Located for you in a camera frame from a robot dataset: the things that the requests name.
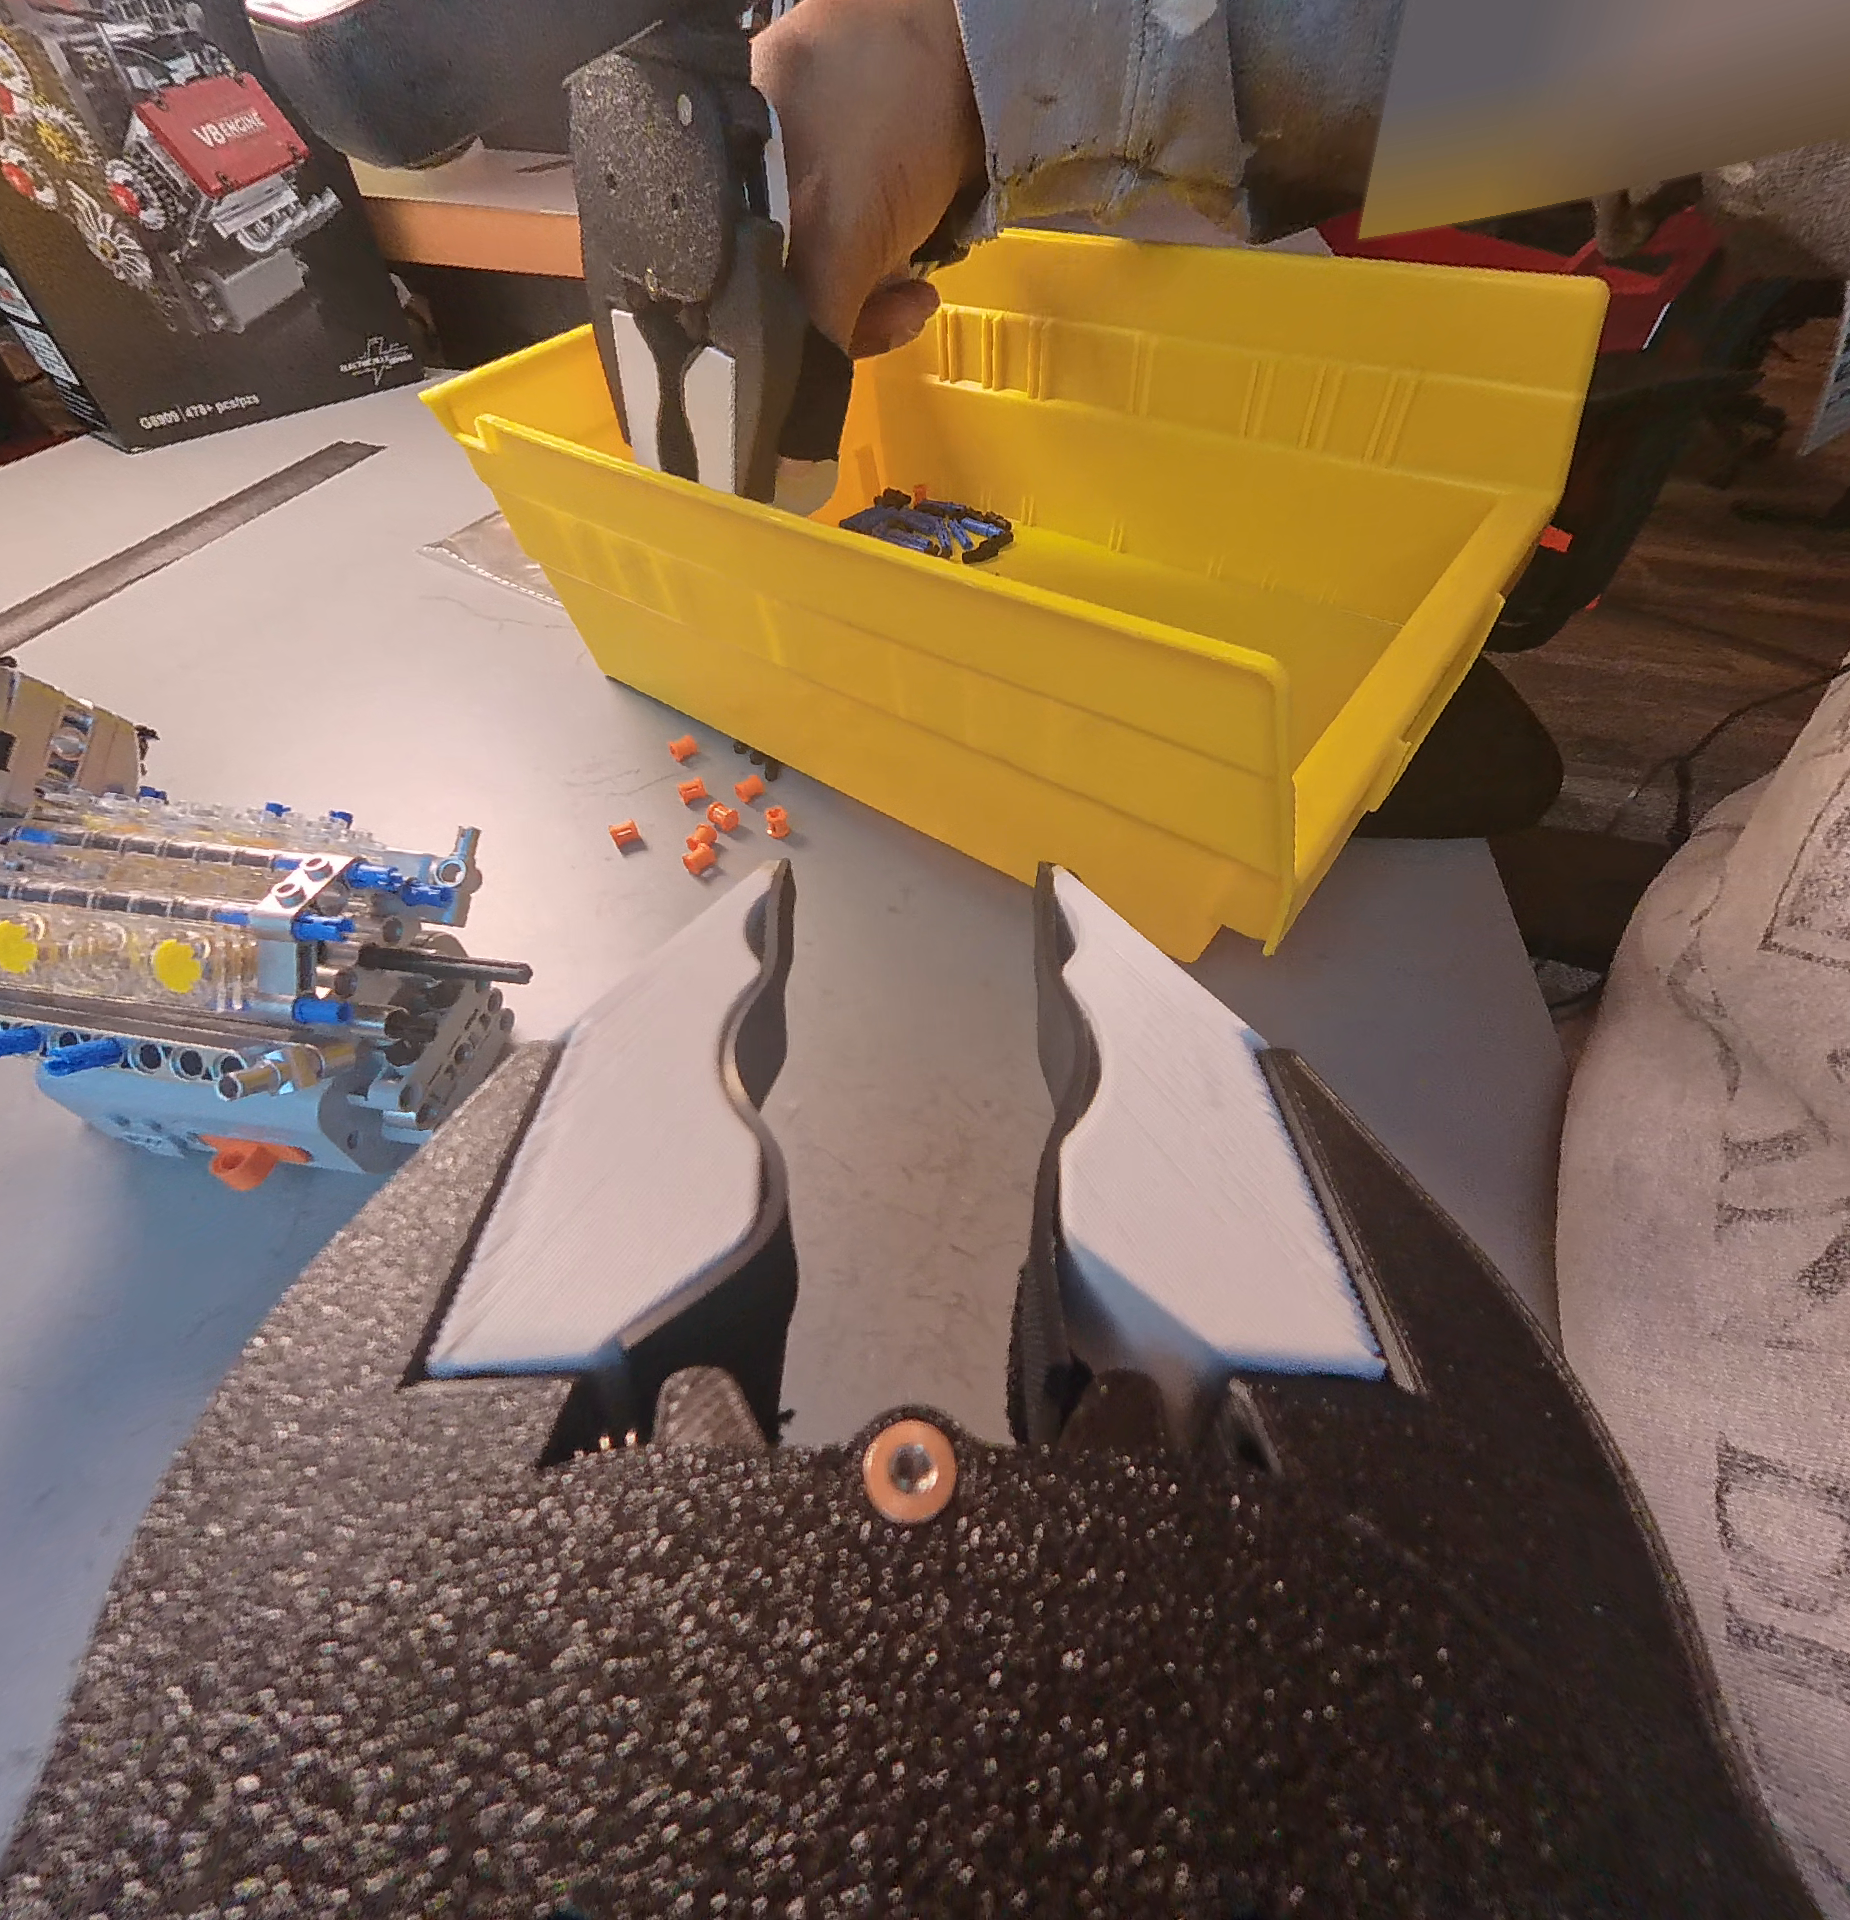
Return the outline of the person's grey printed clothing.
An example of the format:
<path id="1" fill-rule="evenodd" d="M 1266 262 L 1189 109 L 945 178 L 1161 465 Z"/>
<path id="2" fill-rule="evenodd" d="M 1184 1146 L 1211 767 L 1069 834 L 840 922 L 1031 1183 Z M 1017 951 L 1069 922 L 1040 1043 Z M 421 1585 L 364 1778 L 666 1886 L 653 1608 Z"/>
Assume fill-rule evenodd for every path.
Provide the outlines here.
<path id="1" fill-rule="evenodd" d="M 1850 1916 L 1850 674 L 1629 922 L 1557 1284 L 1762 1804 Z"/>

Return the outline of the person's right hand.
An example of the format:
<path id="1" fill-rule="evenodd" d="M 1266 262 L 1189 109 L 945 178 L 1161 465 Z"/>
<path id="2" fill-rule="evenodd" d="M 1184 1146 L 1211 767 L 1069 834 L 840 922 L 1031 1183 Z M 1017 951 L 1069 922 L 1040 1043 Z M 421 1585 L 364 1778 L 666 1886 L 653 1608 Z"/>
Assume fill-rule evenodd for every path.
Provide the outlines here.
<path id="1" fill-rule="evenodd" d="M 749 47 L 787 169 L 787 275 L 808 321 L 849 358 L 919 336 L 938 292 L 912 254 L 986 145 L 955 3 L 799 3 Z"/>

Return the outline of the toy brick engine model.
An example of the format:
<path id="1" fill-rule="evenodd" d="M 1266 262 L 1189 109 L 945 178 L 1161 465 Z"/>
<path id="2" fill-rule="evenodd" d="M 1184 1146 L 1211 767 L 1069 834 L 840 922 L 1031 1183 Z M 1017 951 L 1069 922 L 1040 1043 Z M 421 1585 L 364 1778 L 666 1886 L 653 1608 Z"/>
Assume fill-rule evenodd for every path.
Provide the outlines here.
<path id="1" fill-rule="evenodd" d="M 527 967 L 456 937 L 479 832 L 172 804 L 151 732 L 0 659 L 0 1059 L 59 1108 L 257 1189 L 401 1170 L 500 1064 Z"/>

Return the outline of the grey desk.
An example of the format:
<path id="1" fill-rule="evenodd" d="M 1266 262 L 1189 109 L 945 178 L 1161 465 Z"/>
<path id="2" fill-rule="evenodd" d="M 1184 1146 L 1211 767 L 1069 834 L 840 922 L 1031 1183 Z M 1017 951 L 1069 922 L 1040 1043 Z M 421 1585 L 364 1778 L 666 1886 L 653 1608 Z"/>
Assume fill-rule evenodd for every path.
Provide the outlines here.
<path id="1" fill-rule="evenodd" d="M 368 455 L 18 652 L 160 733 L 192 804 L 348 809 L 390 847 L 479 827 L 464 946 L 533 967 L 521 1043 L 559 1035 L 749 874 L 683 876 L 666 742 L 556 607 L 424 555 L 489 495 L 418 393 L 125 457 L 0 468 L 0 612 L 281 478 Z M 1047 1131 L 1031 889 L 787 772 L 795 967 L 766 1126 L 787 1156 L 791 1441 L 897 1401 L 1001 1441 L 1008 1293 Z M 1266 959 L 1197 981 L 1297 1049 L 1557 1332 L 1567 1067 L 1482 846 L 1354 840 Z M 372 1183 L 227 1195 L 110 1142 L 0 1064 L 0 1853 L 169 1457 L 220 1375 Z"/>

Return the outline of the clear plastic bag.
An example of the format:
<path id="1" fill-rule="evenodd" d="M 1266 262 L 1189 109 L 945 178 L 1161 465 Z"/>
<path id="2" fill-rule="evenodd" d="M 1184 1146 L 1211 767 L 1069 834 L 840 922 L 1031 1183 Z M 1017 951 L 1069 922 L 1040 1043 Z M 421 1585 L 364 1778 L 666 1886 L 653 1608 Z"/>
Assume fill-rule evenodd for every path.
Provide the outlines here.
<path id="1" fill-rule="evenodd" d="M 521 549 L 506 513 L 487 513 L 456 532 L 418 546 L 421 558 L 470 571 L 496 589 L 519 591 L 552 612 L 563 608 L 547 571 Z"/>

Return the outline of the yellow plastic bin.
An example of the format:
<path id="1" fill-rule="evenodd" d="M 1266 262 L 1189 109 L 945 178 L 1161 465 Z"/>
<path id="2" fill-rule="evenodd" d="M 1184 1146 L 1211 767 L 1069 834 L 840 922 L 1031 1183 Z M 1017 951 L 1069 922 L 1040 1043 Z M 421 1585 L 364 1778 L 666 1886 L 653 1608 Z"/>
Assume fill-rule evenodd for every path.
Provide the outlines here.
<path id="1" fill-rule="evenodd" d="M 1271 948 L 1553 521 L 1598 276 L 1017 229 L 799 521 L 628 462 L 592 328 L 424 393 L 602 671 L 1169 955 Z M 923 493 L 987 563 L 840 521 Z"/>

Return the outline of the scatter of blue black pins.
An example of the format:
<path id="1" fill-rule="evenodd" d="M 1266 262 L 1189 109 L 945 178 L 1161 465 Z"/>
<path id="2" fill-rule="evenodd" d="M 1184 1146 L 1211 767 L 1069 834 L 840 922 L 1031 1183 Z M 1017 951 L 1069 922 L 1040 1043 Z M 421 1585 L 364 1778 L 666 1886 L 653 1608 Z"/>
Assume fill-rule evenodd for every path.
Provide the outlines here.
<path id="1" fill-rule="evenodd" d="M 878 493 L 870 505 L 842 515 L 840 530 L 963 568 L 987 563 L 1012 544 L 1007 515 L 897 488 Z"/>

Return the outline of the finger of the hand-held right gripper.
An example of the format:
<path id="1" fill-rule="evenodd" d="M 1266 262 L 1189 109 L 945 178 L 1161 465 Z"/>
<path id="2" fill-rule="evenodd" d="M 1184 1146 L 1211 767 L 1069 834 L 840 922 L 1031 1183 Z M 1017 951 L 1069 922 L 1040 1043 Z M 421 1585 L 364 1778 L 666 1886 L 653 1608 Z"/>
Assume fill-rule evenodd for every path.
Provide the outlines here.
<path id="1" fill-rule="evenodd" d="M 666 305 L 616 305 L 616 400 L 637 465 L 711 484 L 683 400 L 698 349 L 700 340 Z"/>
<path id="2" fill-rule="evenodd" d="M 812 465 L 782 455 L 804 353 L 804 310 L 782 236 L 740 215 L 717 293 L 717 484 L 746 500 L 812 500 Z"/>

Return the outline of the black toy set box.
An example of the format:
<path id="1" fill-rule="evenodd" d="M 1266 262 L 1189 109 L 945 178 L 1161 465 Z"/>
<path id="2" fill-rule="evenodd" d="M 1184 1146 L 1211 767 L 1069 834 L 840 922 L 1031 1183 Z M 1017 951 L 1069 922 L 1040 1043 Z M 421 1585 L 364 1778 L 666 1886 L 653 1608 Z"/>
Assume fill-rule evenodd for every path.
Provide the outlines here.
<path id="1" fill-rule="evenodd" d="M 242 3 L 0 3 L 0 318 L 122 449 L 424 380 Z"/>

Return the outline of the cluster of orange bushes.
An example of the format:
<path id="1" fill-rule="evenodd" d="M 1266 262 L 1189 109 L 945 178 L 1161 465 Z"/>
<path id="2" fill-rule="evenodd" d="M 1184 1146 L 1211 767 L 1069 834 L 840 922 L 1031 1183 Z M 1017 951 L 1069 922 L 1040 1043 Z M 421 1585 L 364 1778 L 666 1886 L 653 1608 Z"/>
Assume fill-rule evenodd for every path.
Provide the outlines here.
<path id="1" fill-rule="evenodd" d="M 799 853 L 787 767 L 706 724 L 655 721 L 606 784 L 606 847 L 696 882 L 740 876 L 749 863 Z"/>

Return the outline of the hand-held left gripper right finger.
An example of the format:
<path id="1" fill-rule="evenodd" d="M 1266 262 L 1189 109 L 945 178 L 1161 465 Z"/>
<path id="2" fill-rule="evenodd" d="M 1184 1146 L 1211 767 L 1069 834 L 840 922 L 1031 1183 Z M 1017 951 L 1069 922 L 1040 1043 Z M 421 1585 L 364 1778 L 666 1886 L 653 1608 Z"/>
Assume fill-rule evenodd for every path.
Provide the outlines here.
<path id="1" fill-rule="evenodd" d="M 1051 1136 L 1017 1293 L 1017 1441 L 1136 1375 L 1197 1445 L 1247 1375 L 1386 1377 L 1362 1252 L 1278 1104 L 1266 1043 L 1070 874 L 1033 886 Z"/>

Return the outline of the wooden side table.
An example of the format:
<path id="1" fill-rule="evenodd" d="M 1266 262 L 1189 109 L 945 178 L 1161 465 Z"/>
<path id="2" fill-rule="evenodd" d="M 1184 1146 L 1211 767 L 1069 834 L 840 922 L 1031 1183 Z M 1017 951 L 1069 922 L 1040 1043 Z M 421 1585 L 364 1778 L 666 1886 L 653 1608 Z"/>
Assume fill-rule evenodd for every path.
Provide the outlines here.
<path id="1" fill-rule="evenodd" d="M 424 169 L 352 160 L 352 178 L 390 267 L 585 276 L 567 157 L 470 145 Z"/>

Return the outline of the red cloth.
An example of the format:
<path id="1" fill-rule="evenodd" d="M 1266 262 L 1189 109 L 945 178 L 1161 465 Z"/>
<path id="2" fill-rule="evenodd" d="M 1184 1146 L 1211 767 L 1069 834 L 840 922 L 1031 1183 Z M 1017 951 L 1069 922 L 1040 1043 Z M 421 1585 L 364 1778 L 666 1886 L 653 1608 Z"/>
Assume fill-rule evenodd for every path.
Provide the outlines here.
<path id="1" fill-rule="evenodd" d="M 1573 254 L 1548 254 L 1470 229 L 1417 229 L 1362 238 L 1357 215 L 1329 220 L 1316 234 L 1334 255 L 1423 262 L 1445 272 L 1598 276 L 1609 288 L 1599 353 L 1631 353 L 1648 348 L 1663 311 L 1719 254 L 1719 234 L 1695 207 L 1665 215 L 1648 234 L 1643 254 L 1626 261 L 1609 261 L 1593 238 Z"/>

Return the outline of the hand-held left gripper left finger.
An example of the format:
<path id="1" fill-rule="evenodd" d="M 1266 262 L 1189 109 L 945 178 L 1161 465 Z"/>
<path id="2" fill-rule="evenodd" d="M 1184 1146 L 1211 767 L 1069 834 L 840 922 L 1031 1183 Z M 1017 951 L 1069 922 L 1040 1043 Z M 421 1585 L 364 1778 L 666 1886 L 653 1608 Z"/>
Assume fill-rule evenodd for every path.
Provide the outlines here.
<path id="1" fill-rule="evenodd" d="M 787 1053 L 791 914 L 791 864 L 766 863 L 575 1022 L 418 1380 L 559 1377 L 552 1444 L 617 1444 L 653 1441 L 663 1384 L 708 1368 L 779 1441 L 795 1245 L 761 1108 Z"/>

